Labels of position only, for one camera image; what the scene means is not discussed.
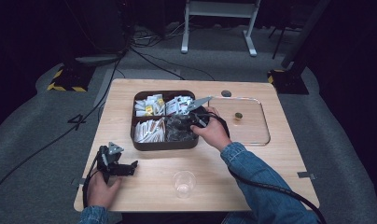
denim jacket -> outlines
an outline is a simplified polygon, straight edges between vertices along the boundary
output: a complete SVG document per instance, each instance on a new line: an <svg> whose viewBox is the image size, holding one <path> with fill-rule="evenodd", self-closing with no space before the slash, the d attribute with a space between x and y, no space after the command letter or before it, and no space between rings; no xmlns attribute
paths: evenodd
<svg viewBox="0 0 377 224"><path fill-rule="evenodd" d="M234 142L226 146L220 157L241 178L290 189L273 168L240 143ZM274 190L248 186L240 181L237 183L252 211L228 213L223 224L317 223L315 214L306 210L298 200ZM81 213L79 224L84 223L107 223L106 209L99 206L86 207Z"/></svg>

transparent cover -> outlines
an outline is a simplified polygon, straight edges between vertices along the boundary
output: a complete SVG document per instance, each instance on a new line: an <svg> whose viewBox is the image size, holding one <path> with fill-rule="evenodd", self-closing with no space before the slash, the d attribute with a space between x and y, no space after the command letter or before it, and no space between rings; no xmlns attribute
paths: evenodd
<svg viewBox="0 0 377 224"><path fill-rule="evenodd" d="M246 146L265 146L270 142L270 132L259 100L214 96L208 105L214 107L227 122L232 141Z"/></svg>

cable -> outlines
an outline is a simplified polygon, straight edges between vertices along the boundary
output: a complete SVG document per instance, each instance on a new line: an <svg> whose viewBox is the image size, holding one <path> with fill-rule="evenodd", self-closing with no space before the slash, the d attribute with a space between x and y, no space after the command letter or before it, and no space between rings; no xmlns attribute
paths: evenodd
<svg viewBox="0 0 377 224"><path fill-rule="evenodd" d="M322 224L326 224L326 220L325 218L323 217L322 213L320 212L320 210L313 204L311 203L310 201L308 201L307 199L305 199L304 197L302 197L301 195L299 195L298 193L290 190L290 189L285 189L285 188L282 188L282 187L278 187L278 186L275 186L275 185L269 185L269 184L263 184L263 183L259 183L259 182L254 182L254 181L250 181L250 180L247 180L247 179L244 179L240 176L238 176L237 174L235 174L232 170L230 170L229 168L229 171L230 171L230 174L237 180L247 184L247 185L251 185L251 186L255 186L255 187L259 187L259 188L262 188L262 189L271 189L271 190L275 190L275 191L278 191L278 192L281 192L281 193L284 193L294 199L297 199L305 204L307 204L315 213L316 215L319 217L320 219L320 222Z"/></svg>
<svg viewBox="0 0 377 224"><path fill-rule="evenodd" d="M115 63L115 66L114 66L114 69L113 69L113 73L112 73L112 76L110 78L110 81L107 85L107 88L106 88L106 91L104 93L104 95L102 96L101 100L98 102L98 104L82 119L80 120L76 125L74 125L73 127L71 127L68 131L66 131L65 133L63 133L62 135L60 135L59 137L57 137L56 139L52 140L50 143L46 144L44 147L41 147L39 150L37 150L36 152L34 152L33 154L31 154L29 157L27 157L25 160L23 160L22 162L20 162L18 165L16 165L13 169L11 169L1 180L0 180L0 186L3 184L3 182L5 182L5 180L12 174L14 173L14 171L16 171L17 169L19 169L24 163L26 163L28 160L30 160L32 157L34 157L35 155L37 155L39 152L45 150L46 148L48 148L49 146L51 146L52 144L58 142L59 140L61 140L62 138L64 138L67 134L69 134L70 132L72 132L72 130L74 130L78 125L80 125L90 114L93 113L93 111L96 110L96 108L101 104L101 102L104 100L106 94L108 93L108 90L110 88L110 85L113 81L113 77L114 77L114 74L116 72L116 69L117 69L117 66L119 64L119 62L121 61L121 59L123 58L123 56L125 55L125 53L122 55L122 57L119 58L119 61L117 63Z"/></svg>
<svg viewBox="0 0 377 224"><path fill-rule="evenodd" d="M152 57L152 58L157 59L157 60L160 60L160 61L164 61L164 62L166 62L166 63L170 63L170 64L177 65L177 66L180 66L180 67L185 67L185 68L188 68L188 69L193 69L193 70L197 70L197 71L203 72L203 73L205 73L206 75L208 75L212 80L216 81L216 80L215 80L215 79L214 79L209 73L207 73L207 72L205 72L205 71L203 71L203 70L201 70L201 69L197 69L197 68L193 68L193 67L188 67L188 66L185 66L185 65L182 65L182 64L178 64L178 63L171 63L171 62L168 62L168 61L166 61L166 60L164 60L164 59L154 57L154 56L152 56L152 55L150 55L150 54L145 54L145 53L141 53L141 54L142 54L142 55L149 56L149 57Z"/></svg>
<svg viewBox="0 0 377 224"><path fill-rule="evenodd" d="M174 76L176 76L176 77L180 77L181 80L185 80L185 79L184 79L183 77L181 77L180 75L178 75L178 74L176 74L176 73L173 73L173 72L171 72L171 71L168 71L168 70L166 70L165 68L160 67L160 66L154 64L154 63L151 62L149 59L147 59L145 56L143 56L142 53L136 51L134 48L130 47L130 49L131 49L133 52L135 52L137 55L139 55L141 58L145 59L148 63L151 63L151 64L153 64L154 66L158 67L159 69L161 69L161 70L163 70L163 71L165 71L165 72L167 72L167 73L171 73L172 75L174 75Z"/></svg>
<svg viewBox="0 0 377 224"><path fill-rule="evenodd" d="M98 159L99 155L100 155L100 152L98 151L96 153L95 158L93 159L91 168L90 168L89 172L87 173L86 180L84 181L84 185L83 185L83 189L82 189L83 190L83 205L84 205L84 207L88 206L87 192L88 192L88 189L89 189L89 184L90 184L91 178L92 178L93 175L95 175L98 172L98 171L96 171L93 175L91 174L92 170L93 170L93 166L95 165L95 162Z"/></svg>
<svg viewBox="0 0 377 224"><path fill-rule="evenodd" d="M96 49L100 50L101 52L105 52L105 53L116 53L116 52L111 52L111 51L107 51L107 50L104 50L104 49L101 49L99 48L92 40L91 38L87 35L87 33L84 31L84 28L83 26L81 25L80 21L78 20L75 12L73 11L73 9L69 6L69 4L67 3L66 0L63 0L66 4L66 6L68 7L70 13L72 14L73 18L75 19L76 21L76 24L78 25L78 27L80 28L81 32L83 33L84 36L86 36L87 40L90 41L90 43L92 44L93 47L95 47Z"/></svg>

plastic cup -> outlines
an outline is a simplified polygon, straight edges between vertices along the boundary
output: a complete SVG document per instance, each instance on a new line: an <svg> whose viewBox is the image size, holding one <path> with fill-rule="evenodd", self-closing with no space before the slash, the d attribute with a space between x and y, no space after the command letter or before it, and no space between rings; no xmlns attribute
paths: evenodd
<svg viewBox="0 0 377 224"><path fill-rule="evenodd" d="M174 175L174 188L178 198L188 198L195 184L195 175L190 171L179 171Z"/></svg>

person's right hand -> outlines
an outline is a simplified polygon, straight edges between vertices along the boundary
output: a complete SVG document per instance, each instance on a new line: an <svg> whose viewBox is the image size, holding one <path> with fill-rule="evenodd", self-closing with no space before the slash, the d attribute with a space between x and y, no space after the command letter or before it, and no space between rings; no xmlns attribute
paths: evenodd
<svg viewBox="0 0 377 224"><path fill-rule="evenodd" d="M122 182L122 176L118 176L111 187L104 181L102 172L96 172L89 184L87 192L88 206L101 206L108 209L114 201Z"/></svg>
<svg viewBox="0 0 377 224"><path fill-rule="evenodd" d="M206 110L218 115L217 111L213 107L206 107ZM191 125L190 129L197 135L201 136L207 144L217 148L219 151L223 150L223 148L231 143L231 140L227 136L223 125L215 118L211 117L208 125L205 128Z"/></svg>

